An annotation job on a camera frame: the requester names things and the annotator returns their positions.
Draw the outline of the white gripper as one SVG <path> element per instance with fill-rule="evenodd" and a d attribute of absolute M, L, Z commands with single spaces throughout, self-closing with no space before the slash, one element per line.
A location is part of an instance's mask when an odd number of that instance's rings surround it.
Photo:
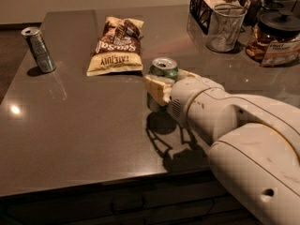
<path fill-rule="evenodd" d="M 143 77 L 147 92 L 165 106 L 185 128 L 195 132 L 224 132 L 225 106 L 214 95 L 225 95 L 222 85 L 190 71 L 179 69 L 177 80 L 147 74 Z"/>

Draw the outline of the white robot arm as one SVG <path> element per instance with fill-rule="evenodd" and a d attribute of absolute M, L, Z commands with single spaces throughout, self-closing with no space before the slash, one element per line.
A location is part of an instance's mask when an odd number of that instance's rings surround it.
<path fill-rule="evenodd" d="M 230 94 L 181 70 L 146 75 L 150 96 L 208 145 L 217 180 L 264 225 L 300 225 L 300 109 L 269 97 Z"/>

